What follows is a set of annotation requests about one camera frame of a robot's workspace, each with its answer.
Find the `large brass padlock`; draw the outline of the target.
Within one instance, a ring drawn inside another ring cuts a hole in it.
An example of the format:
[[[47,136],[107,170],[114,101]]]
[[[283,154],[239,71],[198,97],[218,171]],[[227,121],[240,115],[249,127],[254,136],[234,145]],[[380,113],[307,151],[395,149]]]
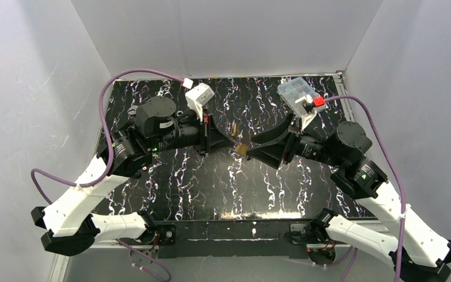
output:
[[[230,130],[231,130],[230,132],[231,138],[236,140],[238,136],[238,124],[235,120],[232,121]]]

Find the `small brass padlock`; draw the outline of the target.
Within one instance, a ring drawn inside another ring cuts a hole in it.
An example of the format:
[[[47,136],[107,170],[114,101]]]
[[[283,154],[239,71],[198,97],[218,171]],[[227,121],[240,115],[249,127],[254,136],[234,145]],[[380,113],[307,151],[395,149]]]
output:
[[[245,145],[243,143],[239,143],[235,147],[235,152],[240,156],[246,156],[248,149],[249,149],[249,147],[247,145]]]

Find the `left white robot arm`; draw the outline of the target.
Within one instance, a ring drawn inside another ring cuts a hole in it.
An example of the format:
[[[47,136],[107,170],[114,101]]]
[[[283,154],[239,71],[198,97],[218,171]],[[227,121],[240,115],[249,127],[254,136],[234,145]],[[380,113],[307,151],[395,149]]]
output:
[[[105,149],[60,198],[32,210],[33,222],[45,230],[43,248],[75,256],[99,241],[164,237],[166,228],[147,211],[105,216],[93,210],[115,188],[139,177],[157,152],[191,147],[208,156],[233,146],[233,140],[217,129],[211,114],[189,109],[178,115],[171,99],[150,98],[107,137]]]

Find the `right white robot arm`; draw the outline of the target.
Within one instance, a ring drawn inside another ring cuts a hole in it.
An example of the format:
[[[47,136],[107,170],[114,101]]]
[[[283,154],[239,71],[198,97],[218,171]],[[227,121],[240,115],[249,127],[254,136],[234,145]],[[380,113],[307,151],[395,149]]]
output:
[[[300,131],[287,118],[253,138],[246,153],[275,169],[294,156],[335,168],[331,180],[389,230],[383,234],[347,220],[330,209],[288,233],[294,244],[330,240],[347,243],[392,267],[403,281],[446,281],[451,269],[451,240],[433,231],[400,196],[387,175],[365,155],[372,142],[355,122],[339,124],[327,138]]]

